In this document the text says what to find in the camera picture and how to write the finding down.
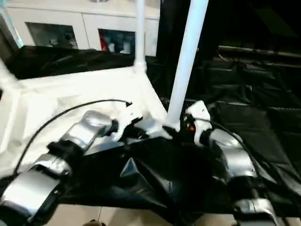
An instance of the white cabinet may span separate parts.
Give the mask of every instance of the white cabinet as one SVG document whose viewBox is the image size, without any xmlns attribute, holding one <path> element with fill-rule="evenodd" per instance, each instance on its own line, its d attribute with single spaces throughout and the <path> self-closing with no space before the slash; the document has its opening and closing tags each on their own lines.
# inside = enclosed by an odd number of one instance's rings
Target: white cabinet
<svg viewBox="0 0 301 226">
<path fill-rule="evenodd" d="M 7 10 L 24 45 L 89 48 L 81 13 L 29 8 Z"/>
<path fill-rule="evenodd" d="M 145 53 L 155 56 L 160 0 L 146 0 Z M 134 53 L 136 1 L 8 0 L 24 45 Z"/>
</svg>

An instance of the black plastic sheet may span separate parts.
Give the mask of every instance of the black plastic sheet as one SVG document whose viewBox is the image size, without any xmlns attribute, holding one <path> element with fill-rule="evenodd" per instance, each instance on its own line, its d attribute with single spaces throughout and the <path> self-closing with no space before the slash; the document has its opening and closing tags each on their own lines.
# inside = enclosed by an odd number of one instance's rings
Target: black plastic sheet
<svg viewBox="0 0 301 226">
<path fill-rule="evenodd" d="M 126 66 L 133 60 L 97 51 L 22 51 L 8 65 L 18 78 Z M 175 67 L 170 68 L 174 74 Z M 174 78 L 165 77 L 164 69 L 148 58 L 148 77 L 167 107 Z M 289 79 L 286 72 L 232 62 L 203 64 L 193 69 L 184 108 L 202 99 L 212 120 L 240 135 L 260 164 L 277 215 L 296 217 L 301 201 L 301 102 L 293 79 L 300 78 L 295 73 Z M 177 225 L 189 225 L 202 213 L 231 213 L 227 190 L 213 179 L 207 154 L 192 143 L 155 138 L 88 155 L 61 202 L 150 209 Z M 2 179 L 2 189 L 7 180 Z"/>
</svg>

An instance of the cabinet door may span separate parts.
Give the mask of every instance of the cabinet door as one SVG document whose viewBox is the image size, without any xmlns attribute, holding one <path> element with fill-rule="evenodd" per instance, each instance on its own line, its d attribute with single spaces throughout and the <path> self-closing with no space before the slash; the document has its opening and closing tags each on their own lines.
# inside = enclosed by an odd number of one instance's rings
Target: cabinet door
<svg viewBox="0 0 301 226">
<path fill-rule="evenodd" d="M 135 52 L 136 18 L 92 14 L 83 14 L 83 18 L 90 48 L 124 54 Z M 156 55 L 154 49 L 157 47 L 155 34 L 158 34 L 158 26 L 156 26 L 158 21 L 154 21 L 154 23 L 146 22 L 145 53 L 149 56 Z"/>
<path fill-rule="evenodd" d="M 24 45 L 88 49 L 81 13 L 8 8 Z"/>
</svg>

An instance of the red object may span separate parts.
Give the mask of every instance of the red object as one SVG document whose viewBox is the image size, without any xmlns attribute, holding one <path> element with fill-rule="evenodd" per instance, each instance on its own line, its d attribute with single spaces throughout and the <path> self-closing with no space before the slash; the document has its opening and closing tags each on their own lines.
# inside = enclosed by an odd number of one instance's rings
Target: red object
<svg viewBox="0 0 301 226">
<path fill-rule="evenodd" d="M 99 33 L 99 38 L 100 38 L 100 46 L 102 47 L 102 51 L 108 51 L 103 34 Z"/>
</svg>

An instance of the floor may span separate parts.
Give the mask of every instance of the floor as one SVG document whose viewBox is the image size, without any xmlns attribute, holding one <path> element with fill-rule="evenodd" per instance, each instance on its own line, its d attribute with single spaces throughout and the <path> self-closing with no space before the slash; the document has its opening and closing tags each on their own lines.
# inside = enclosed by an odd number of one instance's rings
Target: floor
<svg viewBox="0 0 301 226">
<path fill-rule="evenodd" d="M 47 226 L 82 226 L 92 219 L 104 222 L 107 226 L 171 226 L 150 210 L 79 205 L 60 205 Z M 301 226 L 299 219 L 287 219 L 290 226 Z M 196 221 L 196 226 L 231 226 L 234 223 L 232 215 L 205 214 Z"/>
</svg>

